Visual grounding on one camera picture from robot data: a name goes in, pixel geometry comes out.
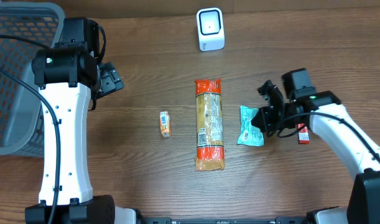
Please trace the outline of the red snack stick package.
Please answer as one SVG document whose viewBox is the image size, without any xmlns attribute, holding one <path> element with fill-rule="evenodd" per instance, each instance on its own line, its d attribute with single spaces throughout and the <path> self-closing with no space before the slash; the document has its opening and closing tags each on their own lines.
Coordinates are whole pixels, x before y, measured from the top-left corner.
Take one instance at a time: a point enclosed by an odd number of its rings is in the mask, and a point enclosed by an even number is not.
<svg viewBox="0 0 380 224">
<path fill-rule="evenodd" d="M 297 133 L 299 144 L 309 144 L 310 138 L 308 134 L 308 127 L 304 123 L 300 123 L 297 125 L 297 129 L 299 130 Z"/>
</svg>

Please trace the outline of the light blue tissue pack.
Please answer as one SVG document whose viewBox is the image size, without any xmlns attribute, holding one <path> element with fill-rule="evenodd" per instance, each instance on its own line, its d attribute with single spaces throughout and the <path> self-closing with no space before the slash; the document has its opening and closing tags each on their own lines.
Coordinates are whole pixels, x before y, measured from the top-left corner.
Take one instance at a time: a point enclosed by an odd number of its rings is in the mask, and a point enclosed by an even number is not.
<svg viewBox="0 0 380 224">
<path fill-rule="evenodd" d="M 251 120 L 257 115 L 257 108 L 240 106 L 240 135 L 237 144 L 245 146 L 261 147 L 264 145 L 264 136 L 261 130 L 251 124 Z"/>
</svg>

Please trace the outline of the red and tan cracker package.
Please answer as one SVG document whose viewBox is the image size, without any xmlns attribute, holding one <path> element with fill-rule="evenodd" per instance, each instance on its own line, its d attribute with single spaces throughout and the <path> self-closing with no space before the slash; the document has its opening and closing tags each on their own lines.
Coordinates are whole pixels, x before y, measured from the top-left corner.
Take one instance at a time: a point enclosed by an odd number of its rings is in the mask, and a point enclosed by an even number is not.
<svg viewBox="0 0 380 224">
<path fill-rule="evenodd" d="M 221 80 L 196 80 L 197 171 L 223 170 L 225 150 Z"/>
</svg>

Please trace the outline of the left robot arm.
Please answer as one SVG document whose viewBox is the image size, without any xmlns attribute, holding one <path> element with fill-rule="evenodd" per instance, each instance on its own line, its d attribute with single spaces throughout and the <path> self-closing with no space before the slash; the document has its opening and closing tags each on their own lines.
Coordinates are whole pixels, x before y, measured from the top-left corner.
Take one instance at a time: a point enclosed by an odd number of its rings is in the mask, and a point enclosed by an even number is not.
<svg viewBox="0 0 380 224">
<path fill-rule="evenodd" d="M 88 173 L 86 122 L 98 99 L 124 86 L 104 63 L 106 36 L 95 21 L 66 18 L 62 37 L 32 61 L 44 118 L 44 173 L 26 223 L 138 223 L 137 210 L 95 196 Z"/>
</svg>

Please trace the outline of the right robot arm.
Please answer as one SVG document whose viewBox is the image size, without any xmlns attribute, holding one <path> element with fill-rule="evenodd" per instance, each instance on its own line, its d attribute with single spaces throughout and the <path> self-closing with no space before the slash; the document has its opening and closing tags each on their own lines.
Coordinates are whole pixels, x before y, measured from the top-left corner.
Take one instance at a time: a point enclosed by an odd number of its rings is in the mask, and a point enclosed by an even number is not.
<svg viewBox="0 0 380 224">
<path fill-rule="evenodd" d="M 267 137 L 281 138 L 307 127 L 341 160 L 353 179 L 348 206 L 313 210 L 296 223 L 380 223 L 380 147 L 353 121 L 332 91 L 317 91 L 304 68 L 281 76 L 285 92 L 267 80 L 257 90 L 268 105 L 251 124 Z"/>
</svg>

